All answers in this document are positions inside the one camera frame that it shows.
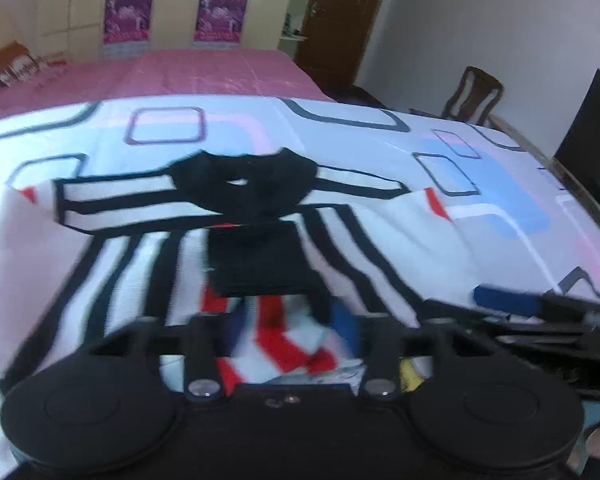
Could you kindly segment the dark wooden chair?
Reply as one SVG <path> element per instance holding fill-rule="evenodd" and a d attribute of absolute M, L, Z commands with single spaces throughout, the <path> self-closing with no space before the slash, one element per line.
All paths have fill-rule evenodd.
<path fill-rule="evenodd" d="M 455 92 L 445 103 L 441 117 L 457 122 L 471 122 L 484 126 L 494 107 L 504 94 L 504 84 L 476 66 L 467 66 Z"/>

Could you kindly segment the purple poster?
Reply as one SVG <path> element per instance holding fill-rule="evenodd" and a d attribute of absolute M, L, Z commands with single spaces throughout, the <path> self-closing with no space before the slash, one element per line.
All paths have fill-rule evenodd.
<path fill-rule="evenodd" d="M 153 1 L 105 0 L 102 26 L 104 60 L 137 58 L 149 50 Z"/>
<path fill-rule="evenodd" d="M 248 0 L 199 0 L 195 49 L 238 48 Z"/>

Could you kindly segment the cream corner shelf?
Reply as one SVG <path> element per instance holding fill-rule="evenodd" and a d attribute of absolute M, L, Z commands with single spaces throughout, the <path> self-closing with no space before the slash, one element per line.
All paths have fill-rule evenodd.
<path fill-rule="evenodd" d="M 304 22 L 311 13 L 313 0 L 289 0 L 278 48 L 293 60 L 302 42 L 306 41 Z"/>

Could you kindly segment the dark brown wooden door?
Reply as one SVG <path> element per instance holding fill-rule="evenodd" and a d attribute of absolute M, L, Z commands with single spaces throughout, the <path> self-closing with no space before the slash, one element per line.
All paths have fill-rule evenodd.
<path fill-rule="evenodd" d="M 319 86 L 350 86 L 381 0 L 311 0 L 296 62 Z"/>

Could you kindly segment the lower right purple poster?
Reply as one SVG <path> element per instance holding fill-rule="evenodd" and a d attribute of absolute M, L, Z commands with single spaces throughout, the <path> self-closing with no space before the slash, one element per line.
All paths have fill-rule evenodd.
<path fill-rule="evenodd" d="M 195 49 L 238 48 L 248 0 L 199 0 Z"/>

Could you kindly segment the striped white black red shirt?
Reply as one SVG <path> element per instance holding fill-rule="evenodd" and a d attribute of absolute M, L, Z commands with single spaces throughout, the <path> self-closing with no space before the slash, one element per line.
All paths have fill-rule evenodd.
<path fill-rule="evenodd" d="M 0 186 L 0 397 L 139 318 L 180 325 L 259 299 L 250 356 L 223 382 L 352 363 L 329 303 L 419 323 L 428 299 L 469 306 L 479 277 L 432 188 L 283 150 L 199 152 L 159 170 Z"/>

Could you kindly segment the orange patterned pillow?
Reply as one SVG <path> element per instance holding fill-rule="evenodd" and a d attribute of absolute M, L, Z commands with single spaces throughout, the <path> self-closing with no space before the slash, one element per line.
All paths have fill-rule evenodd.
<path fill-rule="evenodd" d="M 45 61 L 32 54 L 20 42 L 12 41 L 10 44 L 0 47 L 0 84 L 2 86 L 11 87 L 17 82 L 25 81 L 41 73 L 45 67 Z"/>

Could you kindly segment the white patterned bed sheet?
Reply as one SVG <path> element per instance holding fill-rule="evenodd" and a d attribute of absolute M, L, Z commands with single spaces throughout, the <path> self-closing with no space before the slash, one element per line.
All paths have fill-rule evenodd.
<path fill-rule="evenodd" d="M 0 117 L 0 186 L 154 171 L 199 152 L 283 150 L 432 188 L 475 263 L 477 286 L 600 302 L 600 228 L 516 141 L 461 122 L 257 96 L 83 102 Z M 0 479 L 15 466 L 0 426 Z"/>

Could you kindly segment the black television screen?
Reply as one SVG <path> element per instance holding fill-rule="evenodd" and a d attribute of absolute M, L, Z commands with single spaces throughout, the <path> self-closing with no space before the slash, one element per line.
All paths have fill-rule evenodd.
<path fill-rule="evenodd" d="M 600 70 L 555 158 L 600 205 Z"/>

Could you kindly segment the lower left purple poster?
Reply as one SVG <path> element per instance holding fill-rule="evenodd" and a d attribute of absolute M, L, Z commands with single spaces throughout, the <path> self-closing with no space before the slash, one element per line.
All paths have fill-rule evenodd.
<path fill-rule="evenodd" d="M 149 50 L 153 1 L 105 0 L 102 26 L 104 60 L 137 58 Z"/>

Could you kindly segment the pink bed cover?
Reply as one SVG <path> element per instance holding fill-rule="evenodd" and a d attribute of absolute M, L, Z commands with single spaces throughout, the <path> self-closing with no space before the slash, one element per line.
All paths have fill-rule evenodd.
<path fill-rule="evenodd" d="M 46 68 L 10 88 L 0 88 L 0 117 L 68 104 L 171 94 L 330 100 L 280 51 L 160 50 L 128 60 Z"/>

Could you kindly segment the cream wardrobe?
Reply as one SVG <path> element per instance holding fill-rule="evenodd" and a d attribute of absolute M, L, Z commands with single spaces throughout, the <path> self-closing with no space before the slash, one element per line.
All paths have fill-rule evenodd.
<path fill-rule="evenodd" d="M 288 2 L 248 0 L 238 48 L 277 49 Z M 148 51 L 195 49 L 198 6 L 199 0 L 154 0 Z M 103 60 L 104 11 L 105 0 L 38 0 L 38 50 L 71 61 Z"/>

